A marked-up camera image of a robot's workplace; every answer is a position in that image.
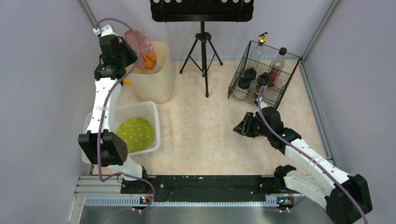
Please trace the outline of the pink polka dot plate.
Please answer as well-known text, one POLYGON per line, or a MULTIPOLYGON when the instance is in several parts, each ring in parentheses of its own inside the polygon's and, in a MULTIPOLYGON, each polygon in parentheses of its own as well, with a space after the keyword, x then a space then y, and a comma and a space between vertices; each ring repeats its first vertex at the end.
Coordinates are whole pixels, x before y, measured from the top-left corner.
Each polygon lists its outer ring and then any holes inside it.
MULTIPOLYGON (((129 44, 130 48, 133 51, 135 51, 135 53, 139 57, 139 59, 137 60, 137 67, 141 70, 146 70, 144 67, 144 64, 143 64, 144 59, 143 59, 142 55, 147 56, 147 53, 152 52, 152 51, 155 52, 155 49, 154 49, 154 46, 152 45, 152 43, 147 39, 147 37, 143 33, 141 33, 138 30, 135 30, 135 29, 126 31, 124 33, 124 39, 129 44)), ((154 68, 157 64, 157 60, 153 63, 154 63, 154 66, 153 66, 153 68, 154 68)))

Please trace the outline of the small pepper shaker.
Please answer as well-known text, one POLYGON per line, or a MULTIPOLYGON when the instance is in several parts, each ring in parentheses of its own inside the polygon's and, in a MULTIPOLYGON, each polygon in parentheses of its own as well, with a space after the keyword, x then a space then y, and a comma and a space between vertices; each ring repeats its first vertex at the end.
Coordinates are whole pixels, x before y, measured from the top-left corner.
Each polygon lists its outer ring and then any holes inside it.
POLYGON ((262 87, 262 85, 260 85, 260 84, 257 84, 257 85, 255 86, 255 88, 254 88, 255 98, 258 97, 261 87, 262 87))

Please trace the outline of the shiny black-lid spice jar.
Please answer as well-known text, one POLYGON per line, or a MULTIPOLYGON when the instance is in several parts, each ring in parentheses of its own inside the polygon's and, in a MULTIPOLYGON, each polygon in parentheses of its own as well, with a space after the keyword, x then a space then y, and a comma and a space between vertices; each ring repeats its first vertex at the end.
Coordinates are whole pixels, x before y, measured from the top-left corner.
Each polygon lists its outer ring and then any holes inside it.
POLYGON ((258 85, 268 85, 269 84, 269 73, 264 72, 257 77, 257 84, 258 85))

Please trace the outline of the black-lid jar white beads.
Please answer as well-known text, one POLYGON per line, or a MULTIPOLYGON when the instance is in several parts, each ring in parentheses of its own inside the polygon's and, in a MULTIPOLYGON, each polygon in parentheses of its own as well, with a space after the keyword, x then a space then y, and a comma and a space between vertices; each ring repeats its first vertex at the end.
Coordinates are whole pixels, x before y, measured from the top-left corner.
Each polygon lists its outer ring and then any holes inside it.
POLYGON ((240 77, 237 85, 242 90, 248 90, 251 85, 251 80, 248 77, 240 77))

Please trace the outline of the black-lid clear jar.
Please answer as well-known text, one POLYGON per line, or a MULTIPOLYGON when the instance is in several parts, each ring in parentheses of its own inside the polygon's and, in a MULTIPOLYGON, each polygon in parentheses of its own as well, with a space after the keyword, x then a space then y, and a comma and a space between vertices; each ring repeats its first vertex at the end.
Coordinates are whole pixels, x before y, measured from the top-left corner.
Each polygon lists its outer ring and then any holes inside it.
POLYGON ((256 75, 257 75, 257 72, 256 72, 256 70, 254 69, 254 67, 251 67, 251 68, 249 68, 249 69, 246 69, 246 70, 244 71, 244 74, 243 74, 243 76, 244 76, 246 79, 250 80, 250 81, 255 80, 255 79, 256 79, 256 75))

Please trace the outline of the tall sauce bottle black cap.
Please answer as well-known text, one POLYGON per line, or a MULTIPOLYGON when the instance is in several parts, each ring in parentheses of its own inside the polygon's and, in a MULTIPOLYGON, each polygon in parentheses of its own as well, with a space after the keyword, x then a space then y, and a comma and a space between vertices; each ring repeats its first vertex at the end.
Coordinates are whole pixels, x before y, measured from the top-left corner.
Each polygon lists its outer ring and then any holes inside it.
POLYGON ((271 66, 272 68, 271 68, 271 71, 269 72, 268 87, 272 87, 275 85, 276 79, 277 79, 280 71, 284 67, 286 53, 287 53, 287 49, 285 47, 280 48, 279 52, 278 52, 278 56, 273 60, 272 66, 271 66))

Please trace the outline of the glass bottle gold stopper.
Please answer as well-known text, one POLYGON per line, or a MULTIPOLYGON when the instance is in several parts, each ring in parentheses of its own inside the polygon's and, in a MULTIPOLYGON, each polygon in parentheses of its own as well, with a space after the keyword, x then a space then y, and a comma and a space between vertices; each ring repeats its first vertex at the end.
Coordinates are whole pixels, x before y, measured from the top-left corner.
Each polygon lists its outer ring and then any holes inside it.
POLYGON ((254 48, 252 56, 251 56, 251 58, 253 60, 260 62, 264 58, 264 54, 265 54, 264 44, 267 41, 267 35, 268 35, 268 32, 264 32, 259 35, 258 40, 257 40, 258 44, 254 48))

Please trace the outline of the white plastic perforated basket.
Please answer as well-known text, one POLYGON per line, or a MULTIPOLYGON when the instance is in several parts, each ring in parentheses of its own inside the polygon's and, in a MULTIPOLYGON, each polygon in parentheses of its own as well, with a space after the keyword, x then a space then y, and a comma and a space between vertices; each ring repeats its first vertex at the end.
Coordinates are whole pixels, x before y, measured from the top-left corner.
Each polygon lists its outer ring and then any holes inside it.
POLYGON ((110 111, 106 110, 106 120, 103 124, 104 128, 110 127, 111 131, 115 131, 116 133, 116 130, 121 123, 135 117, 146 119, 151 124, 153 127, 154 137, 150 145, 145 150, 135 153, 128 153, 129 157, 150 153, 159 148, 161 142, 161 132, 159 114, 156 104, 152 101, 146 101, 124 106, 113 106, 110 111))

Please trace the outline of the green polka dot plate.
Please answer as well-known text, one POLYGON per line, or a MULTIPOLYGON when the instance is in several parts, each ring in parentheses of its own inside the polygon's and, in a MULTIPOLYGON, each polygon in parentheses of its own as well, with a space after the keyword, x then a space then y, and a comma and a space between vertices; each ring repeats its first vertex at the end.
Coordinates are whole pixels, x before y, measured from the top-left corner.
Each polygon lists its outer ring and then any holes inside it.
POLYGON ((151 124, 146 119, 139 117, 121 123, 116 134, 126 142, 128 153, 145 150, 154 137, 151 124))

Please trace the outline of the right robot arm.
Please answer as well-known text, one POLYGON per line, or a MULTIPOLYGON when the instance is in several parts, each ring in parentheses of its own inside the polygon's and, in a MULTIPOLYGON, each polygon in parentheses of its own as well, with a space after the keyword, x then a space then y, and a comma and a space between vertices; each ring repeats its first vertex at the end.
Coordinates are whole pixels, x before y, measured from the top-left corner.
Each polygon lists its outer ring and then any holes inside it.
POLYGON ((233 131, 246 137, 263 136, 270 145, 294 160, 309 176, 293 166, 279 166, 274 175, 281 188, 297 191, 320 205, 335 224, 368 223, 373 210, 367 180, 351 175, 313 150, 300 134, 284 126, 274 107, 247 112, 233 131))

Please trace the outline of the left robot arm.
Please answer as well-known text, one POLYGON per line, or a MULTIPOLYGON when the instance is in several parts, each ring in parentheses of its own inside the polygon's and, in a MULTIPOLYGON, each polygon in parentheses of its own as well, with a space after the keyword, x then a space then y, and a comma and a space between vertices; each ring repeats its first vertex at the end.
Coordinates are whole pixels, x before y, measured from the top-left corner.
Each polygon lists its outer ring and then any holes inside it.
POLYGON ((114 130, 116 104, 126 67, 136 62, 138 56, 123 37, 115 34, 101 35, 99 46, 101 54, 94 71, 95 100, 91 119, 85 133, 78 136, 83 161, 97 165, 102 182, 109 180, 102 173, 102 168, 108 167, 115 171, 115 176, 124 176, 125 185, 141 181, 152 188, 145 168, 128 156, 126 142, 114 130))

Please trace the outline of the colourful toy blocks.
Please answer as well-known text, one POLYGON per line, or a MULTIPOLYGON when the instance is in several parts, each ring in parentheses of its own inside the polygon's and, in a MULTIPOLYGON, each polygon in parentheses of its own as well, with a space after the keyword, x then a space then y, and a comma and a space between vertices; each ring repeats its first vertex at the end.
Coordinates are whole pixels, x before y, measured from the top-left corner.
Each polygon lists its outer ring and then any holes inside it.
POLYGON ((123 82, 127 85, 132 85, 128 78, 124 78, 123 82))

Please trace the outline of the toy fried chicken piece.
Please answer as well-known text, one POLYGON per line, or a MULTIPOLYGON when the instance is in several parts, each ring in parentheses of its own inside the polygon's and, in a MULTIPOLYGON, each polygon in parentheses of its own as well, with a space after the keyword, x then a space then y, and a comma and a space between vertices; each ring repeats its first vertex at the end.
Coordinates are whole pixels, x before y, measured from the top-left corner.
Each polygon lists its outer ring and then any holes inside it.
POLYGON ((154 51, 147 53, 147 58, 150 61, 155 62, 157 60, 156 53, 154 51))

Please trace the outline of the cream plastic waste bin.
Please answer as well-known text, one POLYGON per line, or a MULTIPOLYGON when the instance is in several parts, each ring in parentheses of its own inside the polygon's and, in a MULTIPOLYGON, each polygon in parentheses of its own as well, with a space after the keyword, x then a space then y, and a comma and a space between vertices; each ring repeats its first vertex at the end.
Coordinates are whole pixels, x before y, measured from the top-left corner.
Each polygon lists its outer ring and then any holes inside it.
POLYGON ((171 66, 169 46, 163 42, 151 42, 157 56, 151 70, 135 68, 127 78, 142 101, 166 103, 174 90, 175 72, 171 66))

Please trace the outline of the black tripod music stand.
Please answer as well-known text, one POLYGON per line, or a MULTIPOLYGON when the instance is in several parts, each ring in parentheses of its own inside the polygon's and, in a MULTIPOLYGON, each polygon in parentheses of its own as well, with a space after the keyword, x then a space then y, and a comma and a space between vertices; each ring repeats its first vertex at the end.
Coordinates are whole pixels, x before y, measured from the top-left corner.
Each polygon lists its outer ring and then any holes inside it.
POLYGON ((156 22, 199 22, 200 32, 195 34, 195 41, 186 57, 179 73, 189 60, 202 72, 205 78, 205 96, 209 97, 208 69, 206 45, 209 44, 214 52, 212 58, 217 58, 223 65, 213 43, 212 36, 205 30, 205 23, 216 22, 248 22, 253 18, 253 0, 151 0, 150 10, 152 19, 156 22), (201 66, 191 57, 197 43, 201 43, 201 66))

